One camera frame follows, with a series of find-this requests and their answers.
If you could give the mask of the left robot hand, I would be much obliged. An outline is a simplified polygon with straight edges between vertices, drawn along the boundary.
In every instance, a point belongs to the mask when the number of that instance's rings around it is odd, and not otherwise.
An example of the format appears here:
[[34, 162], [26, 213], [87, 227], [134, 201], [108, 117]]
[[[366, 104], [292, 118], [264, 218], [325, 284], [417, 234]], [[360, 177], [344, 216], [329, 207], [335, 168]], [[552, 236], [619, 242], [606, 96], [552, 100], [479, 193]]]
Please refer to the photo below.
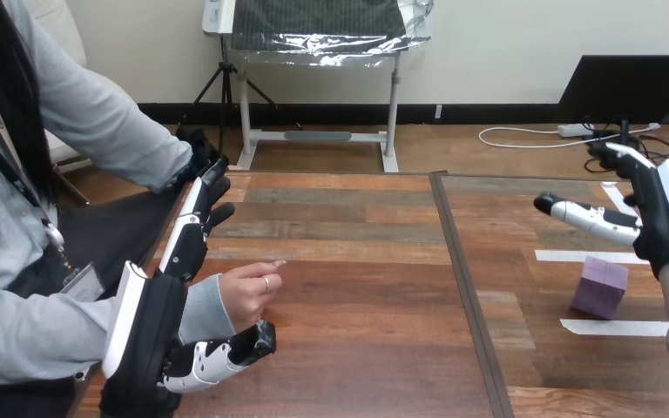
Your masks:
[[179, 340], [187, 289], [204, 263], [207, 235], [231, 215], [212, 209], [214, 185], [225, 172], [220, 158], [194, 180], [152, 276], [125, 263], [102, 362], [103, 417], [171, 417], [182, 394], [210, 388], [276, 350], [275, 326], [265, 320], [228, 339]]

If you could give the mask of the person's hand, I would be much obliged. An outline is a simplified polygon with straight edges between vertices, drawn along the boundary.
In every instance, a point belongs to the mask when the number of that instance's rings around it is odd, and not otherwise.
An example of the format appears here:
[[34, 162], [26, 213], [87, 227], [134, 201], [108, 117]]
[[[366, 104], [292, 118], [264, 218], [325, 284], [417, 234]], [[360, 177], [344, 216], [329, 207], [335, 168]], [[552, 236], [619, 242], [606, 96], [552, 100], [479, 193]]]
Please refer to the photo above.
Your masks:
[[195, 179], [205, 168], [215, 164], [218, 160], [223, 160], [226, 164], [229, 163], [228, 157], [208, 141], [201, 129], [181, 126], [176, 131], [176, 137], [180, 141], [188, 143], [192, 149], [191, 159], [178, 177], [181, 182]]
[[219, 290], [235, 333], [257, 322], [282, 286], [279, 269], [285, 260], [258, 262], [221, 274]]

